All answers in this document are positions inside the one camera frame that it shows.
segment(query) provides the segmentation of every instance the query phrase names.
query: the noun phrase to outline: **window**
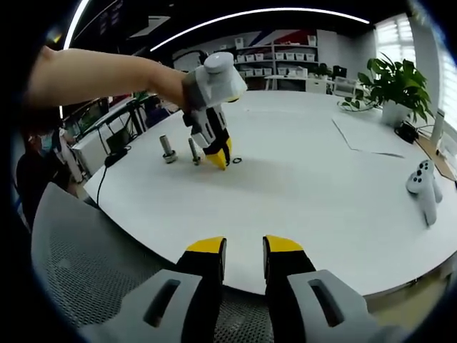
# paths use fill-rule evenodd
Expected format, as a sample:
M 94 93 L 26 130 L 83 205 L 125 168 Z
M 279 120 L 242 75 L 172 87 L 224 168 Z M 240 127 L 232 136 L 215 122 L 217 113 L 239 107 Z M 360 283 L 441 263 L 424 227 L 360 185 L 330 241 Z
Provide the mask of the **window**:
M 406 14 L 394 16 L 376 25 L 376 56 L 385 58 L 381 53 L 392 61 L 407 59 L 416 64 L 413 32 Z
M 457 68 L 451 55 L 440 49 L 440 100 L 439 108 L 444 111 L 444 119 L 457 131 Z

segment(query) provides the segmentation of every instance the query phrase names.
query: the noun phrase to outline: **metal bolt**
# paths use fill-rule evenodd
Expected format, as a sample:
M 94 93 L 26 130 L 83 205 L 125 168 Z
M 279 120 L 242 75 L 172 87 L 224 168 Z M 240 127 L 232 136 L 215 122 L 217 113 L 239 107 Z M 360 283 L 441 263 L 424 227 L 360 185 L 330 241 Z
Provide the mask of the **metal bolt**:
M 196 166 L 198 166 L 200 164 L 200 156 L 197 154 L 197 151 L 195 149 L 195 144 L 194 144 L 194 140 L 192 138 L 189 138 L 189 146 L 191 147 L 191 151 L 192 151 L 192 161 L 194 162 L 194 164 Z
M 175 162 L 178 159 L 178 157 L 176 155 L 176 152 L 171 149 L 168 138 L 166 138 L 166 136 L 163 135 L 160 136 L 159 139 L 160 143 L 162 144 L 162 148 L 164 148 L 165 154 L 163 155 L 163 158 L 165 159 L 165 162 L 167 164 Z

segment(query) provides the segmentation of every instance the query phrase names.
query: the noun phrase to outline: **white vr controller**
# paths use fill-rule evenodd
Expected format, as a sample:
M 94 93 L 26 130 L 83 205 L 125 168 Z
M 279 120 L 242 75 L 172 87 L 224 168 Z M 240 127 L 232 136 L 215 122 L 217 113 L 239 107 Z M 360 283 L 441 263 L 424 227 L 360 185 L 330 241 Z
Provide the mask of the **white vr controller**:
M 430 159 L 422 161 L 417 170 L 410 175 L 406 182 L 406 189 L 417 194 L 417 200 L 426 217 L 428 225 L 436 222 L 436 203 L 443 200 L 443 195 L 436 184 L 433 171 L 435 164 Z

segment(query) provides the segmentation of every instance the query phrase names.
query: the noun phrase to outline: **white paper sheet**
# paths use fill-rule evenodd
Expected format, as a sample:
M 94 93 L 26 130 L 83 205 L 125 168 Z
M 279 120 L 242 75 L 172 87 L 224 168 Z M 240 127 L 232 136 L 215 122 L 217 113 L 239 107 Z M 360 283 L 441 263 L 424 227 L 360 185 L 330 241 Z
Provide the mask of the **white paper sheet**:
M 349 116 L 332 120 L 350 149 L 404 158 L 407 143 L 391 127 Z

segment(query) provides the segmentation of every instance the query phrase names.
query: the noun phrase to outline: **ceiling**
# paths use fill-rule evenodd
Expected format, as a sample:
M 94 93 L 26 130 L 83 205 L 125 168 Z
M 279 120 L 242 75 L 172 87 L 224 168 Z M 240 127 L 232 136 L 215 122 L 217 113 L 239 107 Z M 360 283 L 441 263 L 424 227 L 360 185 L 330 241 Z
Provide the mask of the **ceiling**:
M 228 14 L 273 7 L 307 7 L 336 11 L 368 20 L 369 25 L 332 16 L 308 12 L 270 12 L 239 16 L 201 27 L 175 39 L 153 54 L 149 49 L 165 39 L 205 21 Z M 403 0 L 360 1 L 272 1 L 233 0 L 221 2 L 208 0 L 90 0 L 79 25 L 76 27 L 72 46 L 107 52 L 134 54 L 141 51 L 144 56 L 156 59 L 170 56 L 179 49 L 210 41 L 222 36 L 242 32 L 273 29 L 327 29 L 346 36 L 358 36 L 373 28 L 373 24 L 390 16 L 408 11 Z M 169 16 L 170 19 L 150 34 L 129 39 L 132 34 L 148 26 L 148 16 Z

